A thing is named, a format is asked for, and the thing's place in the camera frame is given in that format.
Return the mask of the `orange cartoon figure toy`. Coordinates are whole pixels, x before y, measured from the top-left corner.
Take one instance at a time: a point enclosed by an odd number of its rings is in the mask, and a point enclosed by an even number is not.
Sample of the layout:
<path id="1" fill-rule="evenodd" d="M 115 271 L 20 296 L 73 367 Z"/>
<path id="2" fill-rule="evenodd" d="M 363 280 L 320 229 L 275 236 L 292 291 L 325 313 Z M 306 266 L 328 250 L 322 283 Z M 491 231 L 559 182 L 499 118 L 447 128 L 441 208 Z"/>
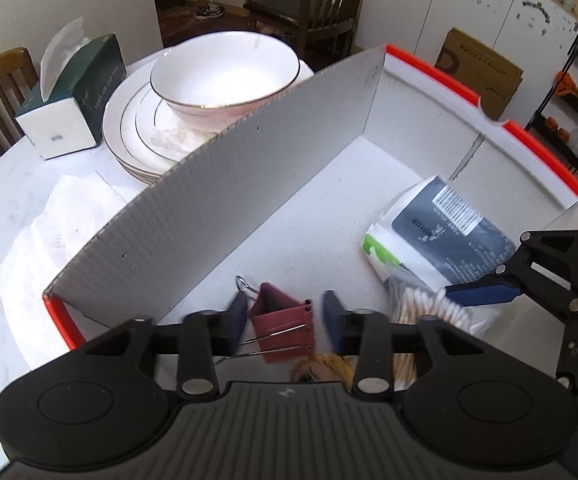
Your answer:
<path id="1" fill-rule="evenodd" d="M 291 382 L 341 382 L 352 388 L 356 359 L 354 356 L 338 356 L 335 353 L 317 354 L 304 359 L 291 370 Z"/>

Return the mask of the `bag of cotton swabs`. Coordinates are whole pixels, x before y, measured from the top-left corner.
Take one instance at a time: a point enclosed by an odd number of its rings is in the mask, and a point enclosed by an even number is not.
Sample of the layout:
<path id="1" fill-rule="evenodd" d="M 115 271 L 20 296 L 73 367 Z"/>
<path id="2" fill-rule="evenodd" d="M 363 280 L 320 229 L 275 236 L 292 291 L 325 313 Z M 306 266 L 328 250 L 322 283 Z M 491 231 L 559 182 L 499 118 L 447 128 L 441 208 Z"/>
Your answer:
<path id="1" fill-rule="evenodd" d="M 404 266 L 379 264 L 376 271 L 388 292 L 388 318 L 391 323 L 413 325 L 433 318 L 483 339 L 500 318 L 495 307 L 463 307 L 446 297 L 446 290 L 433 290 Z M 405 390 L 431 370 L 431 357 L 425 341 L 414 353 L 393 352 L 394 390 Z"/>

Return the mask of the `white wall cabinets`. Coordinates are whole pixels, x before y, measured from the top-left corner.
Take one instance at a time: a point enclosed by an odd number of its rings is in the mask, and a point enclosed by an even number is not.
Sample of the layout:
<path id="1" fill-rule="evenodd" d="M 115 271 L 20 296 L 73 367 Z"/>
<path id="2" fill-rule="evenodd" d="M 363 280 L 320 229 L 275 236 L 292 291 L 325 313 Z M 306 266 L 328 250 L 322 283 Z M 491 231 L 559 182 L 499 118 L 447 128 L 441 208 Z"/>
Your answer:
<path id="1" fill-rule="evenodd" d="M 434 63 L 457 28 L 522 70 L 502 114 L 528 122 L 578 39 L 578 17 L 556 0 L 363 0 L 355 42 L 394 44 Z"/>

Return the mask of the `red binder clip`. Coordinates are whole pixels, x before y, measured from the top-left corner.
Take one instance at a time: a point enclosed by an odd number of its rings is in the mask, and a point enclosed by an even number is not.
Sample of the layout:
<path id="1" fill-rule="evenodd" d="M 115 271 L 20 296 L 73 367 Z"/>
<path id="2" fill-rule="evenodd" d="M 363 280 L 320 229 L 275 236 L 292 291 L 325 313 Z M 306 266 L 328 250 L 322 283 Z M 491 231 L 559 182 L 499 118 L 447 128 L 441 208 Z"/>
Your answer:
<path id="1" fill-rule="evenodd" d="M 253 336 L 239 347 L 257 345 L 257 350 L 222 356 L 216 365 L 229 359 L 262 358 L 266 364 L 315 356 L 314 307 L 310 299 L 298 300 L 272 283 L 251 286 L 241 275 L 235 278 L 239 292 L 251 300 L 248 318 Z"/>

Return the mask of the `white paper napkin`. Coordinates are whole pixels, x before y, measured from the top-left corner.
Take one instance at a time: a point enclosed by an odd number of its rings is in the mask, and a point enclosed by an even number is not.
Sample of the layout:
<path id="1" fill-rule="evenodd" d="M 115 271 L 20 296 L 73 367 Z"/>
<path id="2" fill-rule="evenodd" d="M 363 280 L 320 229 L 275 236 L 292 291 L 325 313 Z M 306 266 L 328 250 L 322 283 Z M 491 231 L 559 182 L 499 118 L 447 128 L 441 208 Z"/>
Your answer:
<path id="1" fill-rule="evenodd" d="M 97 172 L 62 176 L 44 210 L 19 232 L 0 265 L 4 316 L 26 364 L 40 367 L 68 351 L 42 293 L 66 264 L 144 185 L 111 185 Z"/>

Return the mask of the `green white tissue box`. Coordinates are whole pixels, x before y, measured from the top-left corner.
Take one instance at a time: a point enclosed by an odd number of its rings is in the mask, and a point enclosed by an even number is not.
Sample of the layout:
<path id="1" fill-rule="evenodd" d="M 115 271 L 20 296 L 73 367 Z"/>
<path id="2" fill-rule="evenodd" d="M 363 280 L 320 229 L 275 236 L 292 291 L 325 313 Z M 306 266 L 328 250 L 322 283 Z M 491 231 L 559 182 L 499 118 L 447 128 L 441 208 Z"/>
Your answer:
<path id="1" fill-rule="evenodd" d="M 76 18 L 49 41 L 16 122 L 45 160 L 95 148 L 106 103 L 125 76 L 118 38 L 89 39 Z"/>

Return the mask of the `white bowl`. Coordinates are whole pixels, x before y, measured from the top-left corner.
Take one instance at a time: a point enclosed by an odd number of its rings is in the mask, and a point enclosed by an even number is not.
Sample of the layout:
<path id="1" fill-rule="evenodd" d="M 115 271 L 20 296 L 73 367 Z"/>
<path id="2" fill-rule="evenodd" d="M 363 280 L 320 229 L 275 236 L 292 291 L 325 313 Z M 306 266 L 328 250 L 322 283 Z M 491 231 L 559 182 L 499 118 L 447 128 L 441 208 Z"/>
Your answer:
<path id="1" fill-rule="evenodd" d="M 153 66 L 150 86 L 191 128 L 219 132 L 294 84 L 300 59 L 258 32 L 211 32 L 178 44 Z"/>

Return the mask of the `brown cardboard box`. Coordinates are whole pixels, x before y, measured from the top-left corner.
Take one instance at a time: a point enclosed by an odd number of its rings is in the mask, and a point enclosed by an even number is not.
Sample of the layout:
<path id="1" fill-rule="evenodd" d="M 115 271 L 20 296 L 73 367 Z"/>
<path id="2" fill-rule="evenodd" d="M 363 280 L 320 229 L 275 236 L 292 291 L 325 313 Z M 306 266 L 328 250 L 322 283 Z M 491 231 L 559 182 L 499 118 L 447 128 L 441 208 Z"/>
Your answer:
<path id="1" fill-rule="evenodd" d="M 480 96 L 480 106 L 498 120 L 522 82 L 521 68 L 482 42 L 452 28 L 438 55 L 436 67 Z"/>

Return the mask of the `stack of white plates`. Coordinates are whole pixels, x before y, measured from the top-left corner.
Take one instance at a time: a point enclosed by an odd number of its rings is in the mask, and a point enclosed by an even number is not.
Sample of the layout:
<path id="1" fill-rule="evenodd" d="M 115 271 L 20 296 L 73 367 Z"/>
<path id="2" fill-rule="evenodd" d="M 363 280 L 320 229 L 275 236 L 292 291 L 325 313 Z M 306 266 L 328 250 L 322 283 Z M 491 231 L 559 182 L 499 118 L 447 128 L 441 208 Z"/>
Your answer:
<path id="1" fill-rule="evenodd" d="M 151 89 L 153 55 L 112 93 L 102 120 L 106 147 L 135 179 L 150 184 L 216 137 L 191 128 Z"/>

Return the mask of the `red cardboard box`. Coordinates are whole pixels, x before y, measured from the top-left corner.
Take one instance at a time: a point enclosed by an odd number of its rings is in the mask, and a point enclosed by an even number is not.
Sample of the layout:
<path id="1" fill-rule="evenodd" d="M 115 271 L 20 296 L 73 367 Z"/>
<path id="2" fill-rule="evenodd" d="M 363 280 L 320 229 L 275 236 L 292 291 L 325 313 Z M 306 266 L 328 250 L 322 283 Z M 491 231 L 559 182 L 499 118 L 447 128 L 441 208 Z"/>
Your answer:
<path id="1" fill-rule="evenodd" d="M 478 96 L 392 46 L 283 92 L 141 191 L 50 283 L 68 348 L 92 328 L 216 309 L 241 274 L 292 295 L 378 307 L 362 256 L 393 198 L 432 178 L 508 237 L 578 229 L 578 179 Z"/>

